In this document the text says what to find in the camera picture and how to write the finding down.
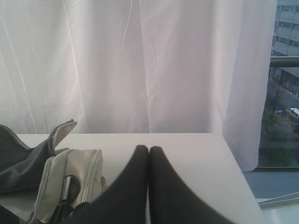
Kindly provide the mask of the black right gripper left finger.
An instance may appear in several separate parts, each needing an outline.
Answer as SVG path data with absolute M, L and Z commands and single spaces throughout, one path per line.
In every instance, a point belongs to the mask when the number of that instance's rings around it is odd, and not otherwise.
M 144 224 L 148 188 L 149 150 L 136 146 L 115 181 L 91 204 L 69 218 L 70 224 Z

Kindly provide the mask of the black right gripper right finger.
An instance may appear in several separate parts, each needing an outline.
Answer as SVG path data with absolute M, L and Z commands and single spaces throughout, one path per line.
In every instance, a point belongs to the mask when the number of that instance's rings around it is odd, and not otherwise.
M 229 224 L 180 178 L 163 149 L 149 152 L 149 213 L 152 224 Z

